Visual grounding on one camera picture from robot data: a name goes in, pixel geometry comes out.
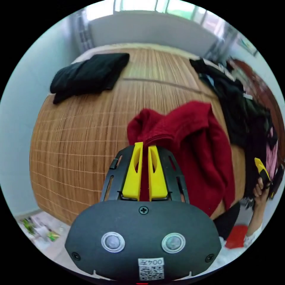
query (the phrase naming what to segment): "screw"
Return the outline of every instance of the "screw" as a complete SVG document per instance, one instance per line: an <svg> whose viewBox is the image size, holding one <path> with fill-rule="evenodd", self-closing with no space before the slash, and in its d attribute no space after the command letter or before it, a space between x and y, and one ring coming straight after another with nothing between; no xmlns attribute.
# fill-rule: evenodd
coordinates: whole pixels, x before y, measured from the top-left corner
<svg viewBox="0 0 285 285"><path fill-rule="evenodd" d="M73 252L71 255L76 261L79 261L81 259L80 255L77 252Z"/></svg>
<svg viewBox="0 0 285 285"><path fill-rule="evenodd" d="M146 214L148 213L148 208L145 207L145 206L141 206L141 207L139 208L139 212L140 212L140 214L142 214L142 215L146 215Z"/></svg>
<svg viewBox="0 0 285 285"><path fill-rule="evenodd" d="M209 254L207 257L206 257L206 259L205 259L205 261L208 263L208 262L211 262L212 260L213 260L213 258L214 258L214 254Z"/></svg>

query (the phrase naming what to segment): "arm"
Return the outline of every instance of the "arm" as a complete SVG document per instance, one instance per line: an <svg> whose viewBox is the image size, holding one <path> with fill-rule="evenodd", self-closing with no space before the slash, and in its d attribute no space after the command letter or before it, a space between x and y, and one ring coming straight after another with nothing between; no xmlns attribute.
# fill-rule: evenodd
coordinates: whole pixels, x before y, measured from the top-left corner
<svg viewBox="0 0 285 285"><path fill-rule="evenodd" d="M269 187L264 190L263 192L261 191L263 189L263 182L262 178L260 177L258 179L258 184L256 184L253 193L255 195L255 207L253 211L253 216L251 218L251 221L248 226L248 231L246 236L251 236L256 230L258 230L263 221L263 215L265 211L265 205L269 193Z"/></svg>

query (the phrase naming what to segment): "red object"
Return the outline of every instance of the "red object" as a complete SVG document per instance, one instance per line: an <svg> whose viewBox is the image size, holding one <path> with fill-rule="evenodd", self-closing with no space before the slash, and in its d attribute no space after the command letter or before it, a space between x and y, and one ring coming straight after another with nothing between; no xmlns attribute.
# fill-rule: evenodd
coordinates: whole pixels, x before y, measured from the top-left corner
<svg viewBox="0 0 285 285"><path fill-rule="evenodd" d="M191 101L161 115L143 109L128 125L130 145L143 142L141 201L148 201L147 147L157 145L175 156L188 189L190 203L209 216L221 200L229 209L235 199L232 152L211 104Z"/></svg>
<svg viewBox="0 0 285 285"><path fill-rule="evenodd" d="M246 225L234 226L226 241L225 247L229 249L243 247L247 230L248 226Z"/></svg>

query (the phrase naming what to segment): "white sleeve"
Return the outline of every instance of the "white sleeve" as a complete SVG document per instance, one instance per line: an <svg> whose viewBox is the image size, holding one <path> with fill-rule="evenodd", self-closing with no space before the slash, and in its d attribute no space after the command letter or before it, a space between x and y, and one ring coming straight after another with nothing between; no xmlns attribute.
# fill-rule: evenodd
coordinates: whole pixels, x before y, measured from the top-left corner
<svg viewBox="0 0 285 285"><path fill-rule="evenodd" d="M249 247L259 237L261 232L262 232L262 224L251 236L249 237L245 236L243 246L245 248Z"/></svg>

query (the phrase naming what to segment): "human hand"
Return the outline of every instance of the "human hand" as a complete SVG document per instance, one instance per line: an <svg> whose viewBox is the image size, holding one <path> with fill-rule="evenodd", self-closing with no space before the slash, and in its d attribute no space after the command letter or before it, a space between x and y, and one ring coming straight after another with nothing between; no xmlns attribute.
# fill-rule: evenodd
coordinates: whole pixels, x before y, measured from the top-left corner
<svg viewBox="0 0 285 285"><path fill-rule="evenodd" d="M255 195L255 204L257 206L266 204L268 193L269 193L269 186L270 186L270 183L268 183L266 189L262 191L263 181L261 177L258 178L258 183L253 189L253 194Z"/></svg>

